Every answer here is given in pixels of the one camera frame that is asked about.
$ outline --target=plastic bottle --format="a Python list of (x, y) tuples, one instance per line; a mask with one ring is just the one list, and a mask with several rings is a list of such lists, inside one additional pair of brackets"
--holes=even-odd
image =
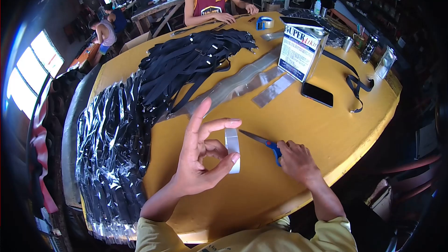
[(317, 0), (314, 4), (314, 15), (319, 16), (320, 14), (320, 0)]

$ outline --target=black smartphone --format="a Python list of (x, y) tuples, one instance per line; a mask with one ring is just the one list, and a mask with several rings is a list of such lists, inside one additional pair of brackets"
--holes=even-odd
[(302, 84), (302, 95), (330, 108), (333, 107), (333, 94), (309, 83)]
[(280, 20), (285, 25), (288, 25), (291, 27), (323, 29), (323, 26), (321, 24), (319, 24), (316, 20), (312, 20), (312, 19), (280, 17)]

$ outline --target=blue tank top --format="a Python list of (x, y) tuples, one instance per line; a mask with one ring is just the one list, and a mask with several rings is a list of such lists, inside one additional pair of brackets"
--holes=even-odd
[(126, 27), (127, 21), (125, 15), (120, 9), (114, 9), (112, 13), (115, 15), (115, 33), (123, 31)]

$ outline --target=man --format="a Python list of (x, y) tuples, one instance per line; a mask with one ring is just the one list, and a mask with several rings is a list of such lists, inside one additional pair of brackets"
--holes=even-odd
[[(215, 19), (227, 24), (235, 23), (235, 18), (226, 13), (224, 5), (227, 0), (185, 0), (185, 25), (200, 25), (205, 21)], [(232, 0), (239, 8), (246, 9), (250, 14), (257, 14), (258, 8), (241, 0)]]
[(94, 43), (100, 44), (98, 53), (96, 53), (92, 66), (99, 63), (102, 56), (106, 54), (108, 49), (116, 42), (116, 35), (113, 25), (108, 20), (101, 22), (95, 17), (89, 22), (89, 28), (96, 31), (97, 37)]
[[(191, 250), (187, 248), (165, 222), (171, 217), (176, 204), (183, 196), (195, 195), (215, 187), (240, 157), (238, 153), (228, 154), (219, 141), (207, 140), (210, 132), (241, 125), (240, 119), (217, 119), (202, 124), (210, 106), (211, 99), (206, 98), (195, 110), (185, 131), (176, 174), (143, 205), (137, 226), (136, 252), (357, 251), (355, 240), (350, 233), (350, 223), (339, 199), (323, 180), (310, 150), (292, 141), (277, 143), (283, 154), (280, 164), (287, 175), (311, 191), (319, 220), (315, 226), (316, 235), (307, 240), (297, 233), (290, 233), (276, 226), (265, 226), (256, 230), (240, 231), (212, 243), (199, 244)], [(202, 164), (205, 156), (216, 157), (220, 162), (214, 169), (207, 170)]]
[(126, 28), (126, 24), (128, 23), (125, 18), (125, 14), (121, 11), (121, 9), (112, 9), (112, 3), (104, 6), (104, 12), (108, 14), (108, 21), (114, 25), (115, 33), (120, 33)]

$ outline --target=blue scissors handle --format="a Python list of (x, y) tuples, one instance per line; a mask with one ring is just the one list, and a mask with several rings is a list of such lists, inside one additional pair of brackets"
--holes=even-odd
[(280, 162), (279, 162), (279, 158), (281, 157), (281, 152), (280, 152), (280, 149), (277, 147), (277, 144), (272, 141), (267, 140), (266, 146), (271, 148), (272, 151), (274, 151), (274, 155), (276, 156), (276, 163), (278, 166), (281, 167)]

